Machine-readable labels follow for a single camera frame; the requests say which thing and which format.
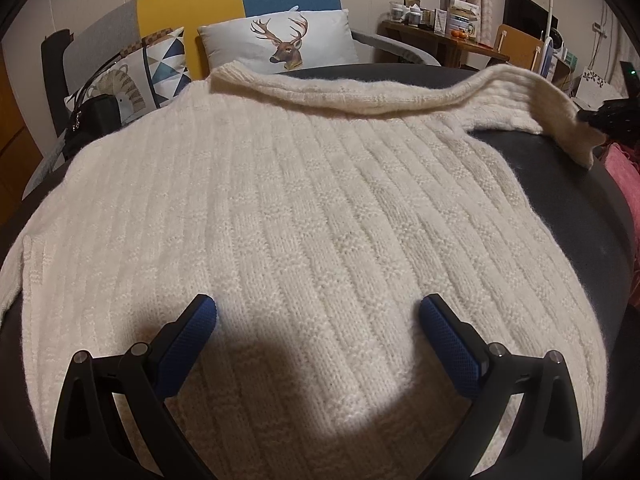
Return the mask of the cream knitted sweater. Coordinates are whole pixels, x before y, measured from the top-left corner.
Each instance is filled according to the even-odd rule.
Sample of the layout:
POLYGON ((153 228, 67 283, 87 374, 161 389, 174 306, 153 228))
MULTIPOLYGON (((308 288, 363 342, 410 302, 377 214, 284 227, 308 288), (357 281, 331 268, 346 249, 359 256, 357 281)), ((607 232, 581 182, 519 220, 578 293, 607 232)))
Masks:
POLYGON ((509 65, 430 90, 229 63, 86 146, 1 269, 43 445, 77 350, 122 352, 205 294, 219 323, 170 408, 213 471, 414 478, 466 409, 416 319, 439 294, 513 352, 564 354, 593 450, 596 314, 480 129, 546 134, 582 168, 603 142, 509 65))

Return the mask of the pink blanket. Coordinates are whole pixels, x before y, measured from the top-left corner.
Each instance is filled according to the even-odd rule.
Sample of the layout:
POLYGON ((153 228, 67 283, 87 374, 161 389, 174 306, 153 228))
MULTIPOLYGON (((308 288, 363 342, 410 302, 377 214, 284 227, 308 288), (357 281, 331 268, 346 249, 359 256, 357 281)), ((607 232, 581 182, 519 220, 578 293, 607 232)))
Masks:
POLYGON ((631 288, 628 304, 639 310, 639 214, 640 214, 640 177, 639 163, 626 148, 617 143, 606 146, 600 161, 622 192, 631 213, 632 220, 632 267, 631 288))

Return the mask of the wooden chair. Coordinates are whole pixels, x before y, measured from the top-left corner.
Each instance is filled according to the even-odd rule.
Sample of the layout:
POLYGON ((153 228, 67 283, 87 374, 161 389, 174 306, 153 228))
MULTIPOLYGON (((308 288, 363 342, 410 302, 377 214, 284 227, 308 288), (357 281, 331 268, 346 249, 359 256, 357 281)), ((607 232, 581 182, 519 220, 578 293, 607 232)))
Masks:
POLYGON ((509 58, 513 66, 527 68, 538 73, 544 58, 544 43, 509 25, 498 27, 495 50, 509 58))

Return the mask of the black television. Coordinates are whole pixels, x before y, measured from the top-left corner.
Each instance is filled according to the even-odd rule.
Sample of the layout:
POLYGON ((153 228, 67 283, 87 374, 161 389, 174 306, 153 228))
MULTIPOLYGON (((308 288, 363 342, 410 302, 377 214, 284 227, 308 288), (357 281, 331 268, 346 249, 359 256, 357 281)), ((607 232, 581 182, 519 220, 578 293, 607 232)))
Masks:
POLYGON ((506 0, 502 22, 538 40, 544 40, 548 10, 533 0, 506 0))

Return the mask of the wooden side table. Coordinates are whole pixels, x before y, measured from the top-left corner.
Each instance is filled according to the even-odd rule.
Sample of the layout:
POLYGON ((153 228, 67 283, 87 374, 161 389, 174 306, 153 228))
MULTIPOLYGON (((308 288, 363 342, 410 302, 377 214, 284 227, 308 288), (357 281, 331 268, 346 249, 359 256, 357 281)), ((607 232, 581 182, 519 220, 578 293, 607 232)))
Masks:
POLYGON ((433 55, 445 67, 460 68, 463 65, 462 56, 469 53, 486 56, 489 58, 489 65, 507 63, 510 60, 507 55, 475 42, 437 35, 430 30, 389 20, 378 24, 378 33, 433 55))

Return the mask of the wooden wardrobe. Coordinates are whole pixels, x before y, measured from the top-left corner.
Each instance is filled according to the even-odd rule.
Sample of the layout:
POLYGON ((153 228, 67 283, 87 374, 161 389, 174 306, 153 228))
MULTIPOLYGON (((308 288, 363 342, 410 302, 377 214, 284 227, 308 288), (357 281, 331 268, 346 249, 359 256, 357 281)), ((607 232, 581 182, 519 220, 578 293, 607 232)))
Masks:
POLYGON ((21 205, 27 183, 42 154, 18 108, 6 64, 0 67, 0 222, 5 224, 21 205))

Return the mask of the black handbag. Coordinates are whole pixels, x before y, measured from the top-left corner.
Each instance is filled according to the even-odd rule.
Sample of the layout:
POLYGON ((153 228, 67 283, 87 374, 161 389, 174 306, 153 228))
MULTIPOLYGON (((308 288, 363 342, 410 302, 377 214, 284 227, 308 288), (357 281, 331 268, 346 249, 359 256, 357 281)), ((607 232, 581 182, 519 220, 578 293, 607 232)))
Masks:
POLYGON ((65 146, 80 150, 122 128, 119 102, 112 94, 100 94, 80 104, 70 115, 65 146))

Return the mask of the white deer print pillow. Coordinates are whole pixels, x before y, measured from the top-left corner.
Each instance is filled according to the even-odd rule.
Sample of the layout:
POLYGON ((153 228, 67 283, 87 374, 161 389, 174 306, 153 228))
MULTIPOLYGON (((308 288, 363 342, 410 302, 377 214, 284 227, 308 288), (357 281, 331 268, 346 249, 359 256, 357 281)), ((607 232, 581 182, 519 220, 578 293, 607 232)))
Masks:
POLYGON ((288 11, 201 26, 211 70, 238 61, 278 74, 359 62, 346 10, 288 11))

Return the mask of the geometric triangle print pillow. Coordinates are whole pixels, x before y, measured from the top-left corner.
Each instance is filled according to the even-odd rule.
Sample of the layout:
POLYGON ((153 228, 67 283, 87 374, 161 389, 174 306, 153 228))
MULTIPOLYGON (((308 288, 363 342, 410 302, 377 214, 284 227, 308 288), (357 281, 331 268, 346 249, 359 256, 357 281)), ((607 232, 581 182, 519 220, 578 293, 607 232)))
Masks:
POLYGON ((102 94, 114 96, 120 120, 126 126, 167 106, 191 81, 184 28, 166 28, 122 49, 64 103, 73 112, 102 94))

